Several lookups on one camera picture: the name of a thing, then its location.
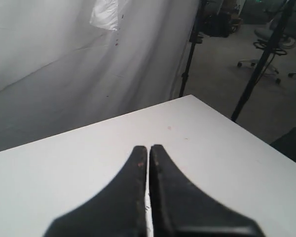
white curtain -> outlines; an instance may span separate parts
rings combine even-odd
[[[198,0],[0,0],[0,151],[170,98]]]

gray carpet floor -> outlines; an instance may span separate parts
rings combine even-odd
[[[256,27],[243,25],[228,38],[204,38],[196,47],[185,95],[196,96],[230,118],[254,70],[250,65],[238,68],[237,62],[259,59],[262,54],[253,46]],[[276,56],[273,65],[280,71],[281,84],[277,85],[273,76],[263,76],[237,120],[267,143],[296,126],[296,78],[287,76],[296,70],[296,47],[288,50],[287,56]],[[181,79],[176,84],[176,95],[180,85]]]

black light stand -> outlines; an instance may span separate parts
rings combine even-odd
[[[258,82],[261,72],[262,72],[265,64],[267,63],[267,60],[268,60],[270,54],[272,53],[273,49],[278,46],[278,43],[280,42],[280,39],[283,35],[284,29],[288,23],[288,20],[293,13],[293,7],[295,6],[295,3],[296,3],[296,0],[289,0],[287,2],[286,6],[283,10],[282,17],[279,20],[278,25],[275,28],[271,38],[267,42],[266,48],[264,49],[264,52],[257,64],[257,67],[254,70],[254,72],[252,73],[251,78],[250,78],[243,94],[241,95],[240,100],[239,100],[239,102],[238,102],[238,104],[231,116],[232,121],[235,122],[237,120],[240,112],[242,111],[244,105],[249,100],[249,98],[252,94],[252,91]]]
[[[190,38],[190,41],[192,42],[192,46],[191,46],[191,50],[189,52],[185,72],[182,74],[182,84],[181,84],[179,97],[183,96],[183,93],[184,93],[184,90],[185,90],[185,85],[186,85],[186,82],[187,82],[187,79],[188,79],[188,72],[189,72],[189,69],[191,67],[191,62],[192,62],[192,59],[193,59],[195,46],[197,44],[197,37],[198,37],[198,34],[199,34],[199,32],[201,30],[201,27],[202,27],[202,20],[203,20],[203,16],[204,16],[204,12],[205,12],[205,6],[206,6],[207,3],[209,3],[208,0],[199,0],[199,1],[200,1],[200,3],[199,3],[199,6],[198,6],[196,19],[195,19],[195,23],[194,23],[194,31],[192,32],[192,35],[191,35],[191,38]]]

